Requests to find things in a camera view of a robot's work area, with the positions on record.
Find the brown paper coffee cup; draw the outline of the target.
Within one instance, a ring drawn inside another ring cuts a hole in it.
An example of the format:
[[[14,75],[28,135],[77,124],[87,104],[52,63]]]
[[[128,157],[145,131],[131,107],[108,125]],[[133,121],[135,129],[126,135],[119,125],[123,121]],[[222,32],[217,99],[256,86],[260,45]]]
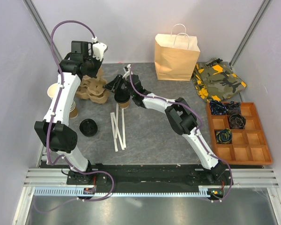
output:
[[[120,108],[126,109],[130,105],[130,101],[128,100],[126,102],[118,102],[118,105]]]

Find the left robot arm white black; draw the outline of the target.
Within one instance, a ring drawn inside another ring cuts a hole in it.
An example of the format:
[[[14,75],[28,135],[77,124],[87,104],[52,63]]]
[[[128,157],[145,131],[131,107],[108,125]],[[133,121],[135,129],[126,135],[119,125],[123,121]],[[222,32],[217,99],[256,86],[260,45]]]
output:
[[[50,152],[56,152],[58,158],[64,159],[77,173],[82,184],[93,180],[92,166],[80,152],[78,135],[69,125],[71,106],[82,78],[87,75],[96,77],[104,60],[108,47],[98,42],[72,41],[71,51],[64,59],[57,62],[58,81],[50,107],[42,121],[36,121],[34,130],[46,148],[47,163],[55,165]]]

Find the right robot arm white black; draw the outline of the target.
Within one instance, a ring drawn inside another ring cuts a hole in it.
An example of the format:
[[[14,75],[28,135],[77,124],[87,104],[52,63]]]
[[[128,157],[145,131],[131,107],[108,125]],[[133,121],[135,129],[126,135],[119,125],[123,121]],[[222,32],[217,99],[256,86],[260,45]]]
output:
[[[209,184],[217,184],[225,172],[225,165],[212,152],[203,138],[197,123],[198,115],[193,112],[185,99],[167,99],[155,95],[143,88],[137,75],[124,77],[117,75],[111,82],[104,85],[104,89],[114,94],[116,101],[133,102],[142,108],[164,113],[173,131],[183,136],[200,159],[205,172],[205,179]]]

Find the brown paper bag with handles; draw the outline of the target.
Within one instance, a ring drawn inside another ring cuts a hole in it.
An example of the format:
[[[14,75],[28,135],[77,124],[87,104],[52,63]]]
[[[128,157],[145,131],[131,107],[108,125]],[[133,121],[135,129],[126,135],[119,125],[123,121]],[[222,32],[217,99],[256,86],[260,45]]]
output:
[[[198,61],[200,49],[196,36],[189,36],[186,27],[178,34],[155,36],[155,71],[158,80],[189,81]]]

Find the black plastic cup lid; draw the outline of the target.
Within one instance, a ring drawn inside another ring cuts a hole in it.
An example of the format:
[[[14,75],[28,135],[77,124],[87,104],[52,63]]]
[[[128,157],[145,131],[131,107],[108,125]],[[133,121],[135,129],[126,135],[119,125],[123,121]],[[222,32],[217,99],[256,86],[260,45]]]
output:
[[[130,96],[127,94],[115,94],[114,99],[118,104],[124,104],[126,102],[129,102]]]

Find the single brown pulp cup carrier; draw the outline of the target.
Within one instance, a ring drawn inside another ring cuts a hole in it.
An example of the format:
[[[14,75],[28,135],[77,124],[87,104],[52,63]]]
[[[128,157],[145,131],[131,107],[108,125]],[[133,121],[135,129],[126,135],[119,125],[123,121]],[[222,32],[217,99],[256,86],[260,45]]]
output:
[[[87,92],[99,96],[104,92],[104,85],[107,84],[107,80],[104,78],[104,71],[102,68],[98,70],[96,78],[90,78],[85,75],[82,78],[80,87],[87,88]]]

